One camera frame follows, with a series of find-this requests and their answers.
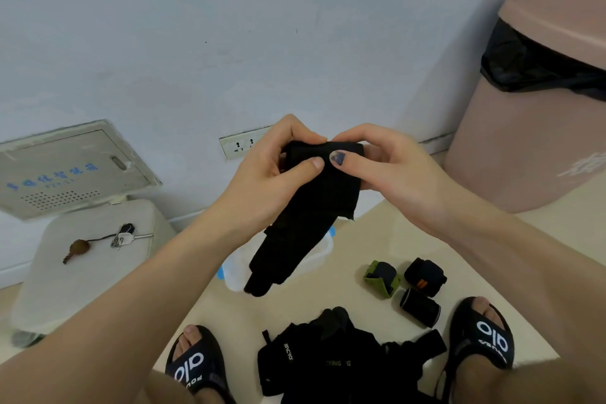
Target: black garbage bag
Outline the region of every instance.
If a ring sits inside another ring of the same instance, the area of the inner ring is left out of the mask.
[[[606,101],[606,71],[529,39],[499,19],[482,55],[482,75],[505,92],[567,88]]]

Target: slipper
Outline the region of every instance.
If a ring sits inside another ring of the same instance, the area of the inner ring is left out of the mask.
[[[172,361],[179,339],[175,340],[166,360],[164,373],[182,383],[195,394],[202,388],[212,388],[221,395],[226,404],[235,404],[227,385],[225,363],[219,342],[205,327],[197,326],[202,339]]]
[[[449,402],[457,367],[469,355],[487,357],[498,369],[513,367],[513,335],[505,318],[490,305],[500,316],[505,327],[502,329],[472,308],[474,299],[475,297],[467,297],[454,311],[450,324],[449,357],[435,392],[435,396],[442,402]]]

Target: pink bin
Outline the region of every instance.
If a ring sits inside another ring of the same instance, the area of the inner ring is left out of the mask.
[[[506,0],[532,40],[606,69],[606,0]],[[535,209],[606,168],[606,102],[567,89],[499,91],[483,77],[446,157],[461,185],[509,212]]]

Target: fingernail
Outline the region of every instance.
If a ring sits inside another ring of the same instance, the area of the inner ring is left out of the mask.
[[[322,166],[324,166],[324,160],[322,160],[322,157],[313,157],[312,163],[317,169],[320,169],[322,168]]]
[[[339,166],[343,164],[344,158],[345,154],[343,152],[334,151],[330,154],[330,159]]]

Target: electrical socket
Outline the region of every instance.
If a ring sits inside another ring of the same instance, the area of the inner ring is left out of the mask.
[[[264,126],[263,128],[243,131],[241,133],[219,138],[221,148],[225,154],[225,159],[231,160],[232,158],[239,158],[246,155],[246,152],[252,149],[255,142],[261,139],[263,134],[268,132],[270,128],[271,126]]]

